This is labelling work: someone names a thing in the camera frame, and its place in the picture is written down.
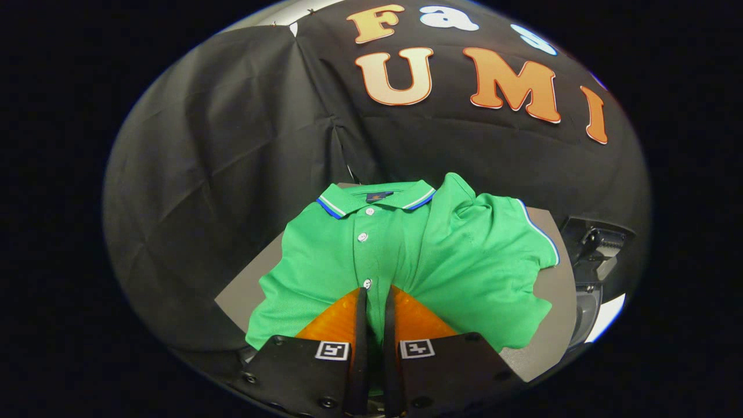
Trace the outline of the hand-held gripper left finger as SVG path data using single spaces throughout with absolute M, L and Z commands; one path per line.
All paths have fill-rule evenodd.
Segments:
M 292 417 L 363 415 L 368 402 L 367 291 L 357 288 L 295 336 L 272 336 L 241 369 L 241 393 Z

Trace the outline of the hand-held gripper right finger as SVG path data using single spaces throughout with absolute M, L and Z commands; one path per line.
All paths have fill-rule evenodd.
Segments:
M 523 391 L 523 380 L 477 331 L 457 333 L 396 286 L 385 304 L 387 417 L 464 417 Z

